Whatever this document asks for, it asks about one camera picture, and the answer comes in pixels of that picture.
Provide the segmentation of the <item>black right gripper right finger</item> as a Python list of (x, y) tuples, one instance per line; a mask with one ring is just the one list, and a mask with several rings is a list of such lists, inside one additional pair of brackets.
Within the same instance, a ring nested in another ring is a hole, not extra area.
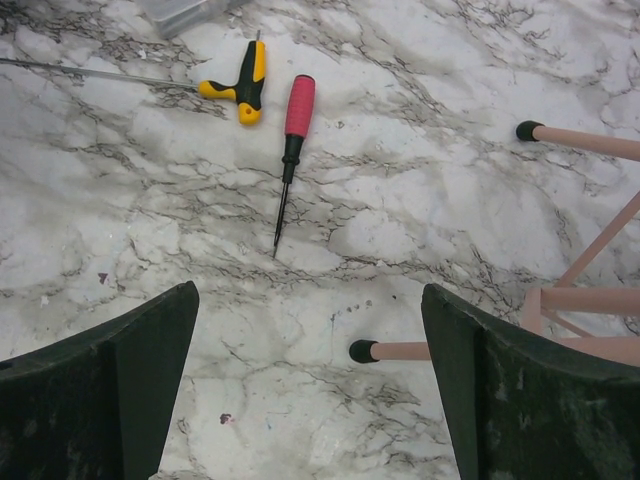
[(636, 479), (639, 370), (428, 284), (424, 331), (463, 479)]

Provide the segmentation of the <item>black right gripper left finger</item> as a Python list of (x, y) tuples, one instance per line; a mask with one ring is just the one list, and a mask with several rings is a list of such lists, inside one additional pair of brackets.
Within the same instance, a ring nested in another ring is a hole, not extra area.
[(199, 308), (191, 281), (1, 364), (4, 479), (159, 470)]

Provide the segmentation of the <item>pink tripod music stand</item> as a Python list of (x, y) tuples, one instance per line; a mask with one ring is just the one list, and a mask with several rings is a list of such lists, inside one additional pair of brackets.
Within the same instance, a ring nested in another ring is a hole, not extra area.
[[(516, 127), (516, 136), (523, 142), (542, 141), (635, 162), (639, 160), (637, 141), (552, 128), (532, 120), (521, 122)], [(638, 337), (595, 337), (557, 315), (559, 311), (620, 316), (639, 314), (637, 288), (577, 288), (573, 285), (577, 277), (638, 212), (639, 197), (634, 196), (554, 286), (532, 288), (527, 292), (522, 316), (525, 330), (540, 335), (542, 319), (547, 318), (574, 334), (570, 338), (559, 338), (559, 344), (605, 360), (631, 366), (639, 364)]]

